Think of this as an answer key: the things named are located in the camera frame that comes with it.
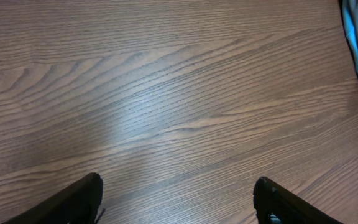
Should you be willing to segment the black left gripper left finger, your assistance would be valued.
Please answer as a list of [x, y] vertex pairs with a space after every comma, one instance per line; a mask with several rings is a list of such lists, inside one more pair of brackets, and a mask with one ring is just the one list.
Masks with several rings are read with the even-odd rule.
[[95, 224], [102, 198], [103, 180], [92, 172], [3, 224]]

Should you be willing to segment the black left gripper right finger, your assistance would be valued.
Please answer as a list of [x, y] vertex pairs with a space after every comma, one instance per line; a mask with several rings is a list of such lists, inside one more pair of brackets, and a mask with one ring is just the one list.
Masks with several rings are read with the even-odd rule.
[[341, 224], [267, 177], [257, 180], [253, 196], [259, 224]]

